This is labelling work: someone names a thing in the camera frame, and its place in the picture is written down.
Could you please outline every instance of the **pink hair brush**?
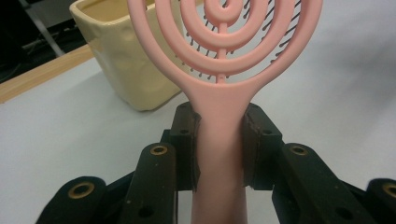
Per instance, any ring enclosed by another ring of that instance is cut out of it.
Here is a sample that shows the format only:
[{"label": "pink hair brush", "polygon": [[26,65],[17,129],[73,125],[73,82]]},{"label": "pink hair brush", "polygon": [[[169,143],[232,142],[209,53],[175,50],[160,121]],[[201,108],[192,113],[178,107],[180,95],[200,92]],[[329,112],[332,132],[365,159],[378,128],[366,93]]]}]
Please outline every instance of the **pink hair brush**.
[{"label": "pink hair brush", "polygon": [[[191,41],[174,22],[171,0],[156,0],[163,37],[191,74],[173,64],[158,45],[149,28],[146,1],[128,3],[147,55],[201,116],[196,146],[201,174],[193,193],[191,223],[248,223],[242,117],[256,92],[302,52],[318,23],[322,0],[205,0],[204,17],[195,0],[181,0],[177,10]],[[195,73],[208,81],[192,76]]]}]

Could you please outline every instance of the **white table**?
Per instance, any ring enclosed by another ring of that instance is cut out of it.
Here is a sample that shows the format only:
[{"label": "white table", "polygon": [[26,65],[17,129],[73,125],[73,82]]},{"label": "white table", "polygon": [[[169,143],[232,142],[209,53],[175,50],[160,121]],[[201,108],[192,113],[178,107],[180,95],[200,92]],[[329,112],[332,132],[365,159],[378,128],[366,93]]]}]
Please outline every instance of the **white table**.
[{"label": "white table", "polygon": [[[253,99],[284,135],[312,147],[342,180],[365,189],[396,179],[396,2],[327,0],[311,42]],[[34,223],[67,181],[107,183],[171,126],[183,93],[133,111],[91,59],[0,105],[0,223]],[[249,190],[250,223],[277,223],[270,192]],[[179,222],[190,193],[180,194]]]}]

